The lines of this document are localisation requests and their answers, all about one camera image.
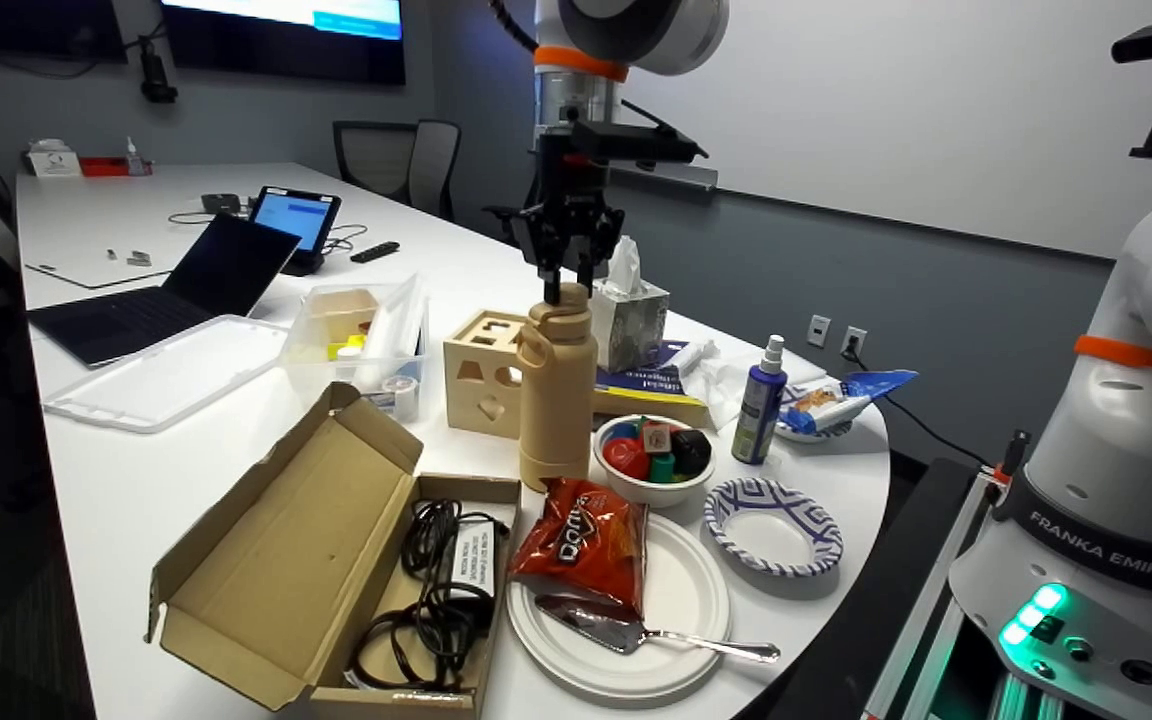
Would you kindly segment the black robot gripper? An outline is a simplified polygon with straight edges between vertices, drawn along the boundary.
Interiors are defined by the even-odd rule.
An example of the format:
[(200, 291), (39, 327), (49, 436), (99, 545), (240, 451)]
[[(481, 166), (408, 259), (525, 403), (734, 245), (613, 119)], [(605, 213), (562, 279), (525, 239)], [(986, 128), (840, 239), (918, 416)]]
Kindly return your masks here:
[(577, 119), (545, 128), (535, 139), (533, 189), (503, 221), (518, 224), (518, 251), (540, 269), (545, 304), (560, 304), (560, 262), (577, 262), (581, 287), (613, 255), (623, 213), (605, 200), (613, 160), (640, 166), (693, 163), (699, 142), (668, 123)]

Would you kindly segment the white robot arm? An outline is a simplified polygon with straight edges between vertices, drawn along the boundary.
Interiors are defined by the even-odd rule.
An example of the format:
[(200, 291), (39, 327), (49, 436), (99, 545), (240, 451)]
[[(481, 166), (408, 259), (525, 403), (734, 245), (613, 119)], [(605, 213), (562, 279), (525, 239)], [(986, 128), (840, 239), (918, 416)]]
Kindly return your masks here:
[(621, 123), (616, 88), (633, 69), (684, 74), (699, 69), (726, 31), (726, 0), (535, 0), (518, 22), (503, 0), (489, 0), (498, 27), (535, 69), (533, 189), (514, 209), (525, 259), (545, 300), (562, 300), (562, 269), (593, 287), (613, 255), (623, 213), (605, 200), (613, 163), (693, 163), (699, 142), (645, 110)]

